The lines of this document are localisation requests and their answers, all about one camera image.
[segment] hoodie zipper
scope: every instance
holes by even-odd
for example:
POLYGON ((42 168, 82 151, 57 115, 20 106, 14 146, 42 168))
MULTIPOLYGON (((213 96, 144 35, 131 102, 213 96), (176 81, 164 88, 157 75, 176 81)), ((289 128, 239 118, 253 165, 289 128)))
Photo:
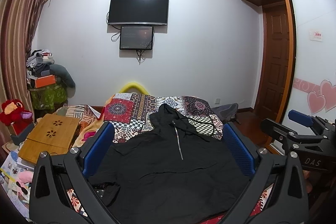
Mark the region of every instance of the hoodie zipper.
POLYGON ((175 122, 174 122, 174 121, 172 121, 172 122, 173 122, 173 124, 174 124, 175 132, 176 132, 176 136, 177 136, 177 145, 178 145, 178 149, 179 149, 179 151, 180 151, 181 160, 183 160, 183 156, 182 156, 182 152, 181 152, 181 147, 180 147, 179 134, 178 134, 178 132, 177 132, 177 128, 176 128, 176 126, 175 126, 175 122))

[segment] pink heart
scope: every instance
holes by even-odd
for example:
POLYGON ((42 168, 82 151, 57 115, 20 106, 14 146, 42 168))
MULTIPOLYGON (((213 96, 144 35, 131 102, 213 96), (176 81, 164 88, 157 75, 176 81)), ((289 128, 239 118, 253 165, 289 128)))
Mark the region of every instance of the pink heart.
POLYGON ((323 95, 317 96, 314 91, 308 93, 307 100, 312 115, 320 112, 326 105, 325 97, 323 95))
POLYGON ((336 107, 336 85, 332 86, 330 81, 323 80, 320 86, 320 93, 325 97, 325 111, 336 107))

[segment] curtain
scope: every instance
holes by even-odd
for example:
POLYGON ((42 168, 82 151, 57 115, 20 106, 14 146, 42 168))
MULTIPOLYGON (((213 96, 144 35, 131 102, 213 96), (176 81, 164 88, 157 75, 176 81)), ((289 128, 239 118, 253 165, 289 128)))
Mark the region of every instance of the curtain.
MULTIPOLYGON (((43 0, 0 0, 0 104, 19 99, 33 112, 26 85, 30 52, 43 0)), ((11 127, 0 123, 0 146, 10 140, 11 127)), ((0 158, 4 157, 0 148, 0 158)))

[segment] sticker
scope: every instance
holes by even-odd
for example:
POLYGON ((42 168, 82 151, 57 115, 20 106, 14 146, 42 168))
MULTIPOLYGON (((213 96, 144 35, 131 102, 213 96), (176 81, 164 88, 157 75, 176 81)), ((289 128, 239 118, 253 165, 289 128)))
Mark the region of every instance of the sticker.
POLYGON ((313 41, 323 42, 323 34, 320 31, 309 30, 309 39, 313 41))

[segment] monitor screen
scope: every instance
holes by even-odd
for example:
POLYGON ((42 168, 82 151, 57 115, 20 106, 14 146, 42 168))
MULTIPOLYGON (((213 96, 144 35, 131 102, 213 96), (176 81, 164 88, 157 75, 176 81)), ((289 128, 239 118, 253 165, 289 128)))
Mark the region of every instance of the monitor screen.
POLYGON ((153 26, 122 26, 120 31, 121 50, 151 50, 153 26))
POLYGON ((111 0, 109 25, 167 25, 168 0, 111 0))

